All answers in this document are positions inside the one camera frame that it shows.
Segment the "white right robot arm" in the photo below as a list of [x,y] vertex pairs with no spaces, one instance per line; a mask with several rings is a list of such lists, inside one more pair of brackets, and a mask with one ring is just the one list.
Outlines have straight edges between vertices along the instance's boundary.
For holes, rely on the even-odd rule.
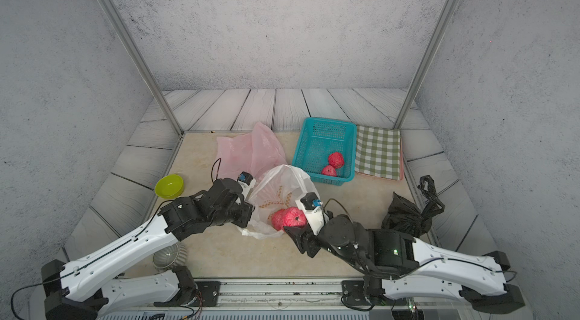
[[332,216],[313,192],[293,211],[302,226],[284,226],[297,249],[315,257],[321,250],[363,275],[364,302],[410,297],[457,300],[478,312],[507,315],[525,306],[518,286],[507,279],[507,254],[473,256],[450,251],[392,229],[367,229],[347,214]]

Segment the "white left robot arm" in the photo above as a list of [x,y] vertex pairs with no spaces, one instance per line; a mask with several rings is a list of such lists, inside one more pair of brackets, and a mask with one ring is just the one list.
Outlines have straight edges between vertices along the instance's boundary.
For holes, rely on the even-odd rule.
[[254,207],[246,201],[256,181],[242,172],[237,179],[215,179],[193,196],[165,201],[146,223],[78,260],[53,260],[42,267],[45,318],[97,319],[110,312],[152,304],[187,306],[200,290],[185,265],[163,273],[124,279],[122,273],[157,251],[232,223],[245,228]]

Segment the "pink white striped bag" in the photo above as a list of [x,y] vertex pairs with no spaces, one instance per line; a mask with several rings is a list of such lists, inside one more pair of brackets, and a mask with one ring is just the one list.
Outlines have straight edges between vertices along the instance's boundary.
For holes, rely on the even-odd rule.
[[284,232],[274,229],[271,223],[273,215],[279,210],[296,207],[310,192],[320,198],[311,177],[302,169],[282,164],[269,170],[246,199],[255,209],[248,226],[240,229],[241,234],[258,240],[281,237]]

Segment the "pink plastic bag apple print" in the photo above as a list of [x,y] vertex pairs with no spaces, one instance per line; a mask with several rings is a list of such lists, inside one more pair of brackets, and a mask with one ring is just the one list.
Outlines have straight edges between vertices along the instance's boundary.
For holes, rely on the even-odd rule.
[[274,132],[258,122],[250,133],[217,138],[218,178],[236,179],[241,172],[261,179],[270,169],[287,164],[282,144]]

